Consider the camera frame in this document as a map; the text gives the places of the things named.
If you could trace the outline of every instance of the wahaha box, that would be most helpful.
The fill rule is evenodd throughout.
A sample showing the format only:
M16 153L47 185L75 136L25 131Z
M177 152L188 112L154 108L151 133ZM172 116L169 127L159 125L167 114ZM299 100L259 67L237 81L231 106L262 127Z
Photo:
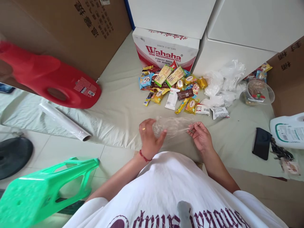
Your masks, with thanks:
M200 40L170 33L157 32L144 28L135 28L133 40L142 66L162 68L176 60L183 69L190 71Z

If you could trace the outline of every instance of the person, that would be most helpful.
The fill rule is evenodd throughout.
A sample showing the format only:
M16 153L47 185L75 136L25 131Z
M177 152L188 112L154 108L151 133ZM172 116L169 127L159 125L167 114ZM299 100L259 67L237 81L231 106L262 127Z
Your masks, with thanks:
M201 122L190 125L208 175L188 157L158 153L153 119L139 125L140 152L96 190L64 228L287 227L229 175Z

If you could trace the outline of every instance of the person's left hand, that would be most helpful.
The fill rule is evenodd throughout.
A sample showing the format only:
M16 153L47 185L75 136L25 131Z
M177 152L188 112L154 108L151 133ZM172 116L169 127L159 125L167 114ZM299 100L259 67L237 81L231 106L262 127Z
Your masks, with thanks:
M139 125L139 133L142 139L142 154L148 160L151 160L158 153L167 134L167 130L165 129L159 138L155 137L152 129L152 124L155 121L155 119L146 119Z

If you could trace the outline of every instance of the hand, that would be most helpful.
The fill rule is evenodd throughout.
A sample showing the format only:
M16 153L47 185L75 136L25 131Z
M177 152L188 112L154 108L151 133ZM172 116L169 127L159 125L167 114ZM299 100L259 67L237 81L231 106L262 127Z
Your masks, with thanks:
M142 139L142 154L148 160L151 160L158 153L167 134L167 130L165 129L159 138L155 137L152 129L152 124L155 121L155 119L146 119L139 125L139 133Z
M197 149L201 153L214 150L211 135L202 122L195 122L193 125L189 125L189 127L193 128L193 133L189 130L187 132L193 138Z

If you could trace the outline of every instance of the plastic wrap roll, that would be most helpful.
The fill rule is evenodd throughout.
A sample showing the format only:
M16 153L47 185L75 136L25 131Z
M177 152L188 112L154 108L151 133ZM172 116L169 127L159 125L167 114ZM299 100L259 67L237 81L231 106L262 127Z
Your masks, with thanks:
M91 134L85 131L82 127L78 124L73 122L69 117L64 115L58 109L53 107L51 104L48 103L40 103L40 109L50 116L57 124L65 128L67 131L71 132L81 141L87 141L91 138Z

